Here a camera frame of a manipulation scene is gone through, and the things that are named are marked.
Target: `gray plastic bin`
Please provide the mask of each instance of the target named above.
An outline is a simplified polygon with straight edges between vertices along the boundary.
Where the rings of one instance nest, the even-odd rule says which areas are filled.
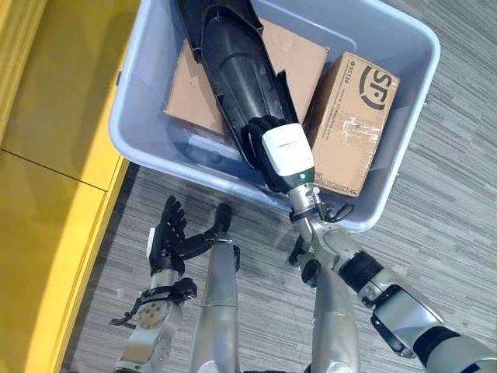
[[[340,222],[350,232],[366,231],[383,212],[418,120],[440,58],[438,38],[420,21],[376,0],[253,3],[262,18],[328,46],[330,61],[352,51],[401,79],[364,188],[353,201],[356,208]],[[192,134],[163,113],[183,39],[172,1],[141,2],[109,120],[112,142],[139,165],[289,210],[286,198],[268,191],[236,149]],[[323,199],[345,200],[332,193]]]

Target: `brown cardboard box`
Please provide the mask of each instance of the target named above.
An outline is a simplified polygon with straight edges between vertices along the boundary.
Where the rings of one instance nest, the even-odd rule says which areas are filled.
[[[271,63],[276,73],[286,70],[295,110],[302,123],[328,57],[328,49],[264,19],[261,23],[264,25],[262,39]],[[179,55],[165,113],[229,138],[203,66],[193,59],[186,40]]]
[[[349,52],[323,77],[304,123],[320,187],[360,193],[398,84],[389,72]]]

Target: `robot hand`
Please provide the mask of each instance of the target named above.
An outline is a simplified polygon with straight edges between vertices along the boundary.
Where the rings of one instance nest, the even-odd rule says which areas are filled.
[[[286,194],[314,181],[312,151],[299,123],[284,124],[270,115],[252,118],[242,139],[250,163],[272,191]]]
[[[122,319],[110,322],[134,330],[114,366],[114,373],[162,370],[172,337],[182,322],[181,305],[196,297],[193,280],[181,278],[185,273],[184,262],[210,249],[231,222],[231,208],[220,204],[212,228],[186,239],[184,214],[181,204],[171,196],[165,204],[161,221],[150,230],[147,244],[150,288],[140,293],[134,307],[125,312]],[[136,325],[129,322],[134,316]]]

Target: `yellow panel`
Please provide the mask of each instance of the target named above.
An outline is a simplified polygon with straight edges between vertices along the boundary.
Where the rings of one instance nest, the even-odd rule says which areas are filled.
[[[0,368],[53,371],[104,192],[0,152]]]
[[[0,143],[47,0],[0,0]]]
[[[138,0],[50,0],[3,148],[107,190],[119,158],[107,132]]]
[[[110,182],[109,191],[105,193],[99,215],[96,218],[96,228],[90,237],[88,252],[81,258],[82,270],[75,278],[75,290],[68,299],[66,314],[64,315],[64,319],[61,320],[61,332],[59,333],[59,338],[54,345],[55,355],[53,371],[59,371],[61,368],[62,359],[64,358],[64,353],[71,336],[72,327],[74,326],[76,316],[78,315],[79,306],[85,293],[86,284],[88,283],[96,255],[100,249],[103,235],[106,232],[110,215],[114,209],[114,204],[116,203],[117,196],[119,195],[121,184],[126,176],[128,165],[129,162],[120,157],[116,170],[113,174],[113,178]]]

